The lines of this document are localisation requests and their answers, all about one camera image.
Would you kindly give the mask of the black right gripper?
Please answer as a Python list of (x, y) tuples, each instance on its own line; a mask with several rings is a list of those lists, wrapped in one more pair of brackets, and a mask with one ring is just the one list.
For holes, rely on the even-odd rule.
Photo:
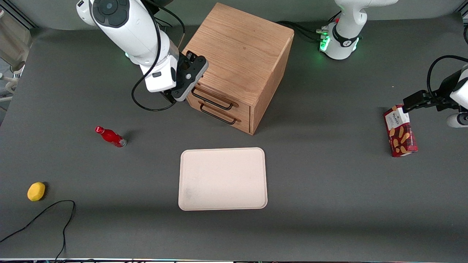
[(171, 103), (170, 106), (186, 100), (208, 67), (209, 62), (204, 56), (198, 56), (190, 50), (185, 55), (180, 53), (176, 70), (176, 86), (159, 93)]

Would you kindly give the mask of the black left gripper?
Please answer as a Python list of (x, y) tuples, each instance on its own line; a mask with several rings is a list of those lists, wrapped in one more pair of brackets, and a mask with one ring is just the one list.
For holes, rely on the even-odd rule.
[[(431, 96), (430, 106), (436, 106), (437, 111), (453, 109), (461, 111), (463, 109), (463, 72), (458, 70), (446, 77), (440, 84), (438, 90), (431, 88), (431, 74), (427, 74), (427, 89)], [(427, 106), (427, 91), (420, 90), (403, 99), (403, 112)]]

